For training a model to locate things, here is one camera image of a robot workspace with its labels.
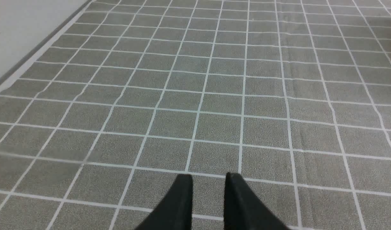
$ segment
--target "floor mat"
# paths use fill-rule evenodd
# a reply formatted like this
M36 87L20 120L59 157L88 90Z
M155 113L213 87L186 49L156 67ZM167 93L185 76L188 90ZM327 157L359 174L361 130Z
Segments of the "floor mat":
M194 229L239 172L291 229L391 229L391 0L98 0L0 93L0 229Z

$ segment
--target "black plastic claw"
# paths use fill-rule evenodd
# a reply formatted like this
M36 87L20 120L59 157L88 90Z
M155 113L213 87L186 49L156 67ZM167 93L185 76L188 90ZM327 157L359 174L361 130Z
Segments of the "black plastic claw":
M191 230L192 177L180 174L159 205L136 230Z
M288 230L237 173L226 174L223 218L225 230Z

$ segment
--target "white wall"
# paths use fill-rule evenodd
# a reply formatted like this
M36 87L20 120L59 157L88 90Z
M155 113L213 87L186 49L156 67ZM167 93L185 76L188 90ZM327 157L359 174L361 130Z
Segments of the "white wall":
M0 0L0 78L86 0Z

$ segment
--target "grid pattern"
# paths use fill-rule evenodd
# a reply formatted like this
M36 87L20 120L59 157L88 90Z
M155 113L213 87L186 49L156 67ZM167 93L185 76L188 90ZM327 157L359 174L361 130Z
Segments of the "grid pattern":
M98 0L0 93L0 229L134 229L226 172L291 229L391 229L391 0Z

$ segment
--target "white grout line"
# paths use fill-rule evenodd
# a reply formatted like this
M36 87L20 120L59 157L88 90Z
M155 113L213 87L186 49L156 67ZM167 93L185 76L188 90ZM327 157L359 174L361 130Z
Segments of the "white grout line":
M174 70L173 72L175 73L187 73L184 71L178 71ZM242 77L242 75L228 75L228 74L213 74L217 76L233 76L233 77ZM262 79L277 79L277 80L282 80L281 77L255 77L255 76L245 76L249 78L262 78ZM43 79L32 79L32 78L20 78L18 80L23 80L23 81L46 81L50 82L51 80L43 80ZM323 80L314 80L314 79L303 79L303 78L288 78L285 77L285 80L291 80L291 81L316 81L316 82L323 82ZM74 81L63 81L63 80L53 80L52 82L58 82L58 83L65 83L65 84L80 84L80 85L92 85L92 86L110 86L110 87L124 87L124 85L112 85L112 84L100 84L100 83L85 83L85 82L74 82ZM351 81L342 81L342 80L324 80L324 82L327 83L343 83L343 84L356 84L356 85L362 85L362 82L351 82ZM391 86L391 84L379 84L379 83L366 83L367 85L370 86ZM149 87L141 87L141 86L127 86L128 88L140 88L140 89L148 89L148 90L162 90L160 88L149 88ZM175 91L175 92L187 92L187 93L201 93L201 91L191 91L191 90L175 90L175 89L166 89L167 91ZM237 94L237 93L215 93L215 92L205 92L207 94L217 94L217 95L229 95L229 96L242 96L242 94ZM271 96L271 95L252 95L248 94L245 96ZM309 99L309 100L315 100L315 101L324 101L321 99ZM370 103L365 103L365 102L342 102L342 103L358 103L358 104L370 104Z
M195 11L195 6L196 6L196 4L194 5L194 8L193 8L192 13L191 13L191 16L194 15L194 11ZM165 93L166 88L167 88L167 85L168 85L168 83L169 83L169 79L170 79L170 77L171 77L172 70L174 69L174 66L175 66L175 64L176 64L176 62L177 62L178 54L180 53L180 50L181 50L181 47L182 47L182 45L183 45L185 36L187 35L187 31L188 31L188 28L189 28L189 26L190 26L190 23L191 23L191 18L190 18L190 19L188 20L188 22L187 22L187 27L186 27L186 29L185 29L183 38L182 38L181 43L180 43L180 46L179 46L179 48L178 48L178 50L177 50L177 53L176 53L176 56L175 56L175 58L174 58L173 64L172 64L172 66L171 66L171 69L170 69L170 71L169 71L169 75L168 75L168 77L167 77L167 80L166 80L166 82L165 82L165 84L164 84L164 88L163 88L163 91L162 91L162 93L161 93L161 95L160 95L159 101L157 102L156 106L154 107L153 115L152 115L152 117L151 117L149 126L148 126L148 128L147 128L147 132L146 132L146 134L144 135L144 138L143 138L143 141L142 141L142 143L141 143L139 152L137 153L137 157L136 157L136 160L134 161L133 167L136 167L136 166L137 166L137 164L138 164L138 162L139 162L139 159L140 159L140 156L141 156L141 153L143 152L144 144L146 143L147 137L150 136L150 130L151 130L151 127L152 127L152 125L153 125L154 119L155 119L155 117L156 117L157 108L158 108L158 106L160 105L160 103L161 103L161 101L162 101L162 99L163 99L164 93ZM134 175L134 168L131 170L130 175L129 175L128 179L127 179L127 182L126 182L126 185L125 185L125 187L124 187L122 196L121 196L121 198L120 198L120 200L119 200L119 203L118 203L118 206L119 206L119 207L122 205L123 200L124 200L124 197L125 197L126 194L127 194L127 190L128 190L128 188L129 188L129 186L130 186L130 183L131 183L131 181L132 181L133 175ZM115 224L116 218L117 218L117 216L118 216L118 212L119 212L119 208L117 208L117 209L115 210L115 214L114 214L113 219L112 219L112 222L111 222L111 224L110 224L110 226L109 226L109 230L112 230L112 229L113 229L113 226L114 226L114 224Z
M270 59L249 59L249 60L256 60L256 61L271 61L271 62L280 62L279 60L270 60ZM286 63L298 63L298 64L316 64L315 62L305 62L305 61L285 61L283 62ZM49 61L35 61L35 63L45 63L45 64L66 64L64 62L49 62ZM331 66L351 66L355 67L355 65L352 64L333 64L333 63L321 63L322 65L331 65ZM93 67L98 67L98 65L89 65L89 64L69 64L69 65L79 65L79 66L93 66ZM112 68L119 68L119 69L131 69L129 67L119 67L119 66L109 66L105 65L104 67L112 67ZM368 68L375 68L375 69L389 69L391 70L391 67L383 67L383 66L368 66L368 65L357 65L357 67L368 67ZM160 72L168 72L168 70L152 70L152 69L140 69L140 68L135 68L137 70L149 70L149 71L160 71ZM198 72L188 72L188 71L180 71L183 73L197 73L197 74L205 74L205 73L198 73ZM214 75L223 75L223 76L236 76L234 74L214 74Z
M330 9L331 13L333 14L333 9L331 8L330 5L329 5L329 9ZM337 28L339 29L339 32L340 32L341 35L343 36L343 32L341 31L340 25L338 24L337 19L336 19L336 17L335 17L334 15L333 15L333 18L334 18L334 21L335 21L336 24L337 24ZM344 37L343 37L343 41L344 41L344 44L346 45L346 48L349 50L349 54L350 54L350 57L351 57L351 59L352 59L354 65L356 65L356 60L354 59L353 54L352 54L352 52L350 51L349 45L347 44L347 41L346 41L346 39L345 39ZM358 73L358 75L359 75L359 77L360 77L360 79L361 79L361 81L362 81L362 83L363 83L363 85L364 85L364 88L365 88L365 90L366 90L366 93L367 93L367 95L368 95L368 97L369 97L371 103L374 104L373 99L372 99L372 97L371 97L371 95L370 95L370 93L369 93L369 91L368 91L368 88L367 88L366 84L364 83L363 77L362 77L362 75L361 75L361 73L360 73L360 70L358 69L357 66L356 66L356 70L357 70L357 73ZM376 108L375 105L372 105L372 106L373 106L375 112L378 114L378 116L379 116L379 118L380 118L380 120L381 120L381 122L382 122L381 114L378 112L378 110L377 110L377 108ZM344 147L343 147L342 144L340 144L340 147L341 147L341 149L342 149L342 153L345 153ZM359 204L359 202L358 202L357 194L356 194L356 192L354 192L355 187L354 187L354 183L353 183L353 178L351 177L350 168L349 168L349 165L348 165L346 156L343 156L343 160L344 160L344 165L346 166L347 176L348 176L349 182L350 182L350 187L351 187L351 189L353 190L354 203L355 203L356 208L357 208L357 212L358 212L358 216L359 216L359 220L360 220L360 225L361 225L361 228L362 228L363 230L366 230L366 226L365 226L365 223L364 223L364 220L363 220L363 214L362 214L362 212L361 212L361 208L360 208L360 204Z
M381 45L380 41L378 41L377 36L375 35L373 29L370 27L369 23L367 22L367 20L365 19L364 16L363 16L363 19L364 19L364 21L366 22L366 24L369 26L369 29L370 29L370 31L372 32L374 38L376 39L378 45L382 48L382 45ZM387 53L385 53L385 57L388 59L388 61L390 62L390 65L391 65L391 58L388 56ZM380 124L381 124L381 129L384 131L384 134L385 134L386 140L387 140L387 142L388 142L388 145L389 145L390 148L391 148L391 139L390 139L390 137L389 137L389 135L388 135L387 130L385 129L385 126L384 126L384 122L383 122L381 113L378 111L378 109L377 109L377 107L376 107L376 105L375 105L375 103L374 103L374 100L372 99L372 96L371 96L371 94L369 93L368 87L367 87L365 81L363 80L363 77L362 77L362 75L360 74L360 71L358 70L358 68L357 68L357 72L358 72L358 74L359 74L359 76L360 76L361 82L362 82L363 85L364 85L364 88L365 88L365 90L366 90L366 93L367 93L367 95L368 95L369 98L370 98L370 102L371 102L371 104L372 104L372 106L373 106L373 109L375 110L375 112L376 112L377 115L378 115L378 118L379 118Z
M133 16L132 20L130 21L130 24L134 21L135 17L136 17L136 15ZM114 49L114 48L117 46L117 44L120 42L121 38L122 38L122 36L120 35L120 37L118 38L117 42L113 45L113 47L111 48L111 50L108 52L107 56L105 57L105 59L104 59L104 60L102 61L102 63L100 64L99 68L97 68L97 70L95 71L95 73L92 75L92 77L90 78L90 80L89 80L88 83L91 83L91 82L92 82L92 80L94 79L94 77L96 76L96 74L97 74L97 73L99 72L99 70L103 67L103 64L105 64L106 60L107 60L107 59L109 58L109 56L111 55L113 49ZM87 86L88 86L88 84L85 85L85 87L83 88L82 92L81 92L79 95L77 95L77 96L74 98L73 101L75 101L75 100L77 99L78 96L80 96L80 95L83 94L83 92L85 91L85 89L87 88ZM125 88L122 90L121 95L119 96L119 98L123 95L124 90L125 90ZM114 103L114 104L112 105L112 107L110 108L109 114L108 114L108 116L107 116L107 118L106 118L104 124L102 125L101 130L99 131L98 135L96 136L95 140L93 141L92 146L90 147L90 150L89 150L88 153L86 154L86 156L85 156L85 158L84 158L84 161L86 161L86 160L89 158L90 154L92 153L92 151L93 151L93 149L94 149L94 147L95 147L95 145L96 145L96 143L97 143L97 141L98 141L98 139L99 139L101 133L103 132L103 130L104 130L104 128L105 128L107 122L109 121L109 118L110 118L110 116L111 116L111 114L112 114L112 111L113 111L113 109L114 109L114 105L117 103L118 99L115 101L115 103ZM68 110L65 111L65 114L63 115L63 117L62 117L61 121L59 122L58 126L60 126L61 123L64 121L64 119L65 119L67 113L69 112L70 107L71 107L72 104L74 103L73 101L70 103L70 105L69 105L69 107L68 107ZM66 193L65 193L65 195L64 195L64 199L66 199L67 196L69 195L69 193L71 192L71 190L72 190L72 188L73 188L75 182L77 181L77 179L78 179L78 177L79 177L79 175L80 175L80 172L81 172L82 169L83 169L83 166L84 166L84 164L82 164L82 165L79 167L79 169L78 169L76 175L74 176L74 178L73 178L71 184L69 185L69 187L68 187L68 189L67 189L67 191L66 191ZM55 211L55 214L54 214L54 216L52 217L50 223L48 224L48 227L46 228L46 230L49 230L49 229L52 227L52 225L54 224L54 222L55 222L55 220L56 220L56 218L57 218L59 212L61 211L61 208L63 207L63 205L64 205L63 202L61 202L61 203L59 204L59 206L58 206L57 210Z
M248 12L246 21L245 33L245 56L244 56L244 77L242 78L242 106L241 106L241 128L239 133L239 153L238 153L238 173L242 173L242 151L244 143L244 120L245 120L245 94L246 94L246 67L248 59L248 35L249 35L249 15L251 11L251 3L248 0Z
M205 75L204 86L202 88L201 98L200 98L200 101L199 101L199 104L198 104L197 115L195 116L194 129L192 131L192 140L191 140L191 143L190 143L190 149L188 150L187 163L185 164L185 172L188 172L188 169L190 167L190 161L191 161L191 156L192 156L192 149L194 148L194 140L195 140L195 135L197 133L197 128L198 128L199 115L201 113L201 107L202 107L202 103L203 103L203 100L204 100L205 90L207 88L208 76L210 74L210 67L211 67L211 62L212 62L213 54L214 54L215 41L217 40L218 28L220 26L222 7L223 7L223 1L221 2L221 10L220 10L220 14L218 16L217 26L216 26L216 30L215 30L215 34L214 34L214 40L213 40L213 43L212 43L213 45L211 47L211 52L210 52L210 58L208 60L207 74Z
M223 0L223 1L224 1L224 2L238 2L238 3L245 3L245 2L246 2L245 0ZM103 2L100 2L100 1L96 1L96 3L114 5L114 4L112 4L112 3L103 3ZM270 4L274 3L274 2L251 1L250 3L258 3L258 4L262 4L262 5L270 5ZM277 4L284 4L284 5L301 5L301 3L277 3ZM308 6L327 6L327 4L309 4L309 3L303 3L303 5L308 5ZM134 6L134 7L138 7L138 6L140 6L140 5L120 4L120 6ZM349 5L330 5L330 6L349 7L349 8L355 7L355 6L349 6ZM161 8L165 8L165 6L148 6L148 7L161 7ZM174 6L174 7L171 7L171 8L192 9L191 7L177 7L177 6ZM197 9L212 9L212 10L218 10L218 9L213 9L213 8L199 8L199 7L196 7L196 8L197 8ZM361 6L361 8L383 9L383 7L378 7L378 6Z
M275 10L275 12L277 12L276 0L274 0L274 10ZM278 21L278 14L275 13L275 16L276 16L276 26L277 26L277 31L278 31L277 39L278 39L278 45L279 45L280 71L281 71L281 74L282 74L283 95L284 95L285 105L286 105L289 154L290 154L290 163L291 163L291 167L292 167L293 188L294 188L294 192L295 192L297 225L298 225L299 229L301 229L302 228L302 214L301 214L301 210L300 210L299 191L297 189L295 156L293 154L292 130L291 130L291 127L290 127L289 101L288 101L287 92L286 92L285 74L284 74L284 71L283 71L283 56L282 56L282 48L281 48L281 38L280 38L280 33L279 33L280 32L280 27L279 27L279 21Z
M87 7L89 7L89 5L91 4L92 2L90 2L89 4L86 5L86 7L83 9L87 9ZM105 21L105 19L107 18L109 12L106 14L105 18L103 19L102 22ZM77 14L74 19L72 19L71 21L73 22L74 20L76 20L78 17L80 17L80 13ZM69 27L71 24L68 23L67 25L64 26L63 29L61 29L60 31L62 32L66 27ZM96 27L96 29L91 33L93 34L97 29L99 28L99 25ZM55 75L55 77L52 79L52 80L55 80L56 77L58 77L58 75L64 70L64 68L67 66L67 64L77 55L77 53L79 52L79 50L77 50L73 55L72 57L67 61L66 64L64 64L64 66L61 68L61 70L59 70L59 72ZM4 136L0 139L0 142L2 142L6 137L7 135L10 133L10 131L13 129L14 126L16 126L16 124L18 124L18 122L21 120L22 116L26 113L26 111L28 110L28 108L31 106L31 104L33 103L34 99L42 92L44 92L48 87L49 85L52 83L52 81L50 81L46 87L38 92L34 98L28 103L28 105L26 106L26 108L23 110L23 112L21 113L21 115L18 117L18 119L16 120L16 122L7 130L7 132L4 134ZM44 145L41 147L41 149L39 150L39 152L37 153L37 156L39 156L42 151L44 150L44 148L48 145L48 142L50 141L50 139L52 138L53 134L55 133L55 129L51 132L51 134L49 135L48 139L45 141ZM15 189L17 188L17 186L21 183L22 179L26 176L26 174L30 171L30 169L32 168L32 166L34 165L35 163L35 159L29 164L29 166L27 167L27 169L23 172L23 174L20 176L20 178L17 180L17 182L15 183L15 185L13 186L13 188L11 189L11 191L15 191ZM10 198L10 195L7 195L6 198L4 199L4 201L0 204L0 211L1 209L4 207L4 205L6 204L6 202L8 201L8 199Z
M79 36L78 34L64 34L64 35L74 35ZM104 36L104 35L92 35L93 37L101 37L101 38L119 38L118 36ZM148 40L149 38L137 38L137 37L127 37L123 36L123 38L129 38L129 39L137 39L137 40ZM167 39L156 39L153 38L153 41L172 41L172 42L180 42L177 40L167 40ZM233 46L243 46L241 44L232 44L232 43L218 43L218 42L204 42L204 41L185 41L188 43L199 43L199 44L216 44L216 45L233 45ZM279 45L248 45L251 47L274 47L277 48ZM63 49L63 50L76 50L77 48L72 47L61 47L61 46L51 46L50 48L57 48L57 49ZM295 48L295 49L313 49L313 47L302 47L302 46L284 46L282 45L281 48ZM347 51L347 49L333 49L333 48L317 48L317 50L335 50L335 51ZM81 50L93 50L93 51L109 51L104 49L92 49L92 48L81 48ZM382 53L382 54L391 54L389 51L374 51L374 50L351 50L356 52L369 52L369 53ZM141 54L142 52L138 51L124 51L124 50L113 50L113 52L120 52L120 53L133 53L133 54ZM164 55L164 56L175 56L174 54L163 54L163 53L150 53L146 52L146 54L156 54L156 55ZM196 58L207 58L206 56L194 56L194 55L186 55L181 54L180 56L185 57L196 57ZM229 57L213 57L213 58L220 58L220 59L233 59L233 60L244 60L244 58L229 58ZM247 58L247 60L260 60L258 58Z
M383 8L385 9L385 11L387 11L387 13L391 16L391 12L387 9L387 7L385 7L384 3L382 3L381 0L378 0L378 1L379 1L379 3L383 6Z

